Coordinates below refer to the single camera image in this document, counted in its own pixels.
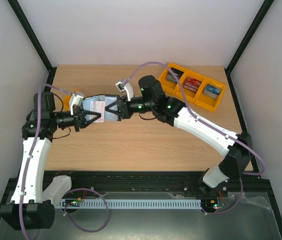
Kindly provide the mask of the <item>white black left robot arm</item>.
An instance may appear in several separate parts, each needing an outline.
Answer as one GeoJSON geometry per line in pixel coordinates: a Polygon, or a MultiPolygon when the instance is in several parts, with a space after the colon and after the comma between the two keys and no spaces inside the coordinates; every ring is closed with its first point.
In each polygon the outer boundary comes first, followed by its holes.
{"type": "Polygon", "coordinates": [[[45,165],[57,129],[86,128],[98,120],[99,112],[84,110],[84,96],[74,92],[71,110],[56,111],[54,94],[34,95],[34,119],[22,126],[23,157],[19,177],[10,202],[1,206],[0,216],[16,231],[49,229],[55,219],[55,208],[72,187],[70,176],[55,177],[43,188],[45,165]]]}

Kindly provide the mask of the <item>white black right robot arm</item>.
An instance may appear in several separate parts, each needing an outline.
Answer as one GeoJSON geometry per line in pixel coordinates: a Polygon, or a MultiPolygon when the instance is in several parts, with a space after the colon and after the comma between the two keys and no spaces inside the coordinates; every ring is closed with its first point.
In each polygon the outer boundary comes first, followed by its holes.
{"type": "Polygon", "coordinates": [[[199,180],[199,191],[205,196],[214,193],[220,183],[241,178],[252,159],[249,133],[227,130],[187,109],[183,101],[166,96],[161,83],[152,75],[142,77],[138,85],[141,96],[134,97],[130,85],[118,82],[116,86],[126,95],[107,105],[105,111],[117,115],[119,120],[129,119],[134,113],[152,112],[160,122],[191,133],[217,150],[223,160],[208,168],[199,180]]]}

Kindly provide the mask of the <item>white pink credit card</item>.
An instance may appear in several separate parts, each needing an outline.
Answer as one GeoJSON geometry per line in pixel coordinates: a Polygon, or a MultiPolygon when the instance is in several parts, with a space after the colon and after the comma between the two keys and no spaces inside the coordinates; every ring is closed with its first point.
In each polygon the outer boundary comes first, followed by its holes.
{"type": "Polygon", "coordinates": [[[101,101],[101,100],[98,100],[98,101],[91,101],[90,102],[90,111],[92,112],[96,112],[96,113],[100,113],[101,116],[94,121],[94,123],[103,123],[104,120],[105,120],[105,101],[101,101]]]}

